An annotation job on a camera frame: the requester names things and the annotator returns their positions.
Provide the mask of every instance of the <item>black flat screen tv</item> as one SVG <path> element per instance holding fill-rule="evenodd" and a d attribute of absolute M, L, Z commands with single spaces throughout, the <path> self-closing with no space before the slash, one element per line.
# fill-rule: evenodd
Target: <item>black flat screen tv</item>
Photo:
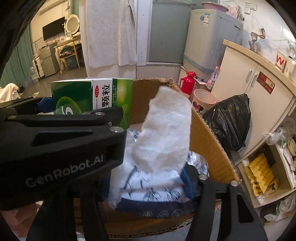
<path fill-rule="evenodd" d="M 48 25 L 45 25 L 42 28 L 43 31 L 43 40 L 47 40 L 49 38 L 52 38 L 60 33 L 64 33 L 64 24 L 65 24 L 65 17 L 59 18 L 58 20 L 55 20 Z"/>

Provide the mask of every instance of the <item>teal curtain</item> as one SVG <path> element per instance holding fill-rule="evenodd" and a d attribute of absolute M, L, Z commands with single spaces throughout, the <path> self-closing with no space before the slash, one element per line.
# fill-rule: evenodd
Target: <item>teal curtain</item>
<path fill-rule="evenodd" d="M 71 0 L 70 13 L 79 17 L 79 0 Z"/>
<path fill-rule="evenodd" d="M 25 80 L 30 77 L 32 60 L 32 37 L 29 25 L 5 65 L 0 79 L 0 86 L 5 87 L 9 83 L 20 84 L 22 86 Z"/>

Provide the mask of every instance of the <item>metal screw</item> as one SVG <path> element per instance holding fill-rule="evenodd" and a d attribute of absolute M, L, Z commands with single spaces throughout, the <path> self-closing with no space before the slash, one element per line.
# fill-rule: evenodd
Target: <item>metal screw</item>
<path fill-rule="evenodd" d="M 16 115 L 11 115 L 11 116 L 7 117 L 7 119 L 8 119 L 8 120 L 13 120 L 13 119 L 15 119 L 16 117 L 17 117 Z"/>
<path fill-rule="evenodd" d="M 230 185 L 233 187 L 237 187 L 239 185 L 239 183 L 236 180 L 233 180 L 230 182 Z"/>
<path fill-rule="evenodd" d="M 209 177 L 206 175 L 206 174 L 200 174 L 199 176 L 198 176 L 198 178 L 200 179 L 200 180 L 207 180 Z"/>
<path fill-rule="evenodd" d="M 124 132 L 124 129 L 119 126 L 112 126 L 110 127 L 110 131 L 115 133 L 121 133 L 121 132 Z"/>
<path fill-rule="evenodd" d="M 95 114 L 96 115 L 105 115 L 105 113 L 103 113 L 103 112 L 96 112 Z"/>

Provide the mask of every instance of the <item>red thermos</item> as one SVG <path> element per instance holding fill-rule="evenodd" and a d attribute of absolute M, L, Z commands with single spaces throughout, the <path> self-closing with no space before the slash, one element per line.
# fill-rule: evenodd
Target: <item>red thermos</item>
<path fill-rule="evenodd" d="M 180 80 L 180 88 L 185 96 L 189 99 L 191 97 L 191 93 L 195 84 L 195 79 L 193 77 L 196 77 L 196 73 L 187 72 L 186 74 L 187 76 Z"/>

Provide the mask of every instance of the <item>wooden countertop edge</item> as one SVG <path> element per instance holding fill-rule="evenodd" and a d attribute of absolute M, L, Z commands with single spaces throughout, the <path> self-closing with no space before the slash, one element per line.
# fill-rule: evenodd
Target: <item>wooden countertop edge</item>
<path fill-rule="evenodd" d="M 241 52 L 242 54 L 248 56 L 249 58 L 261 64 L 263 67 L 268 69 L 271 73 L 273 73 L 293 93 L 293 95 L 296 96 L 296 86 L 274 64 L 272 64 L 266 58 L 260 56 L 259 54 L 254 53 L 249 49 L 246 49 L 245 47 L 242 47 L 241 45 L 230 42 L 228 40 L 224 40 L 223 44 Z"/>

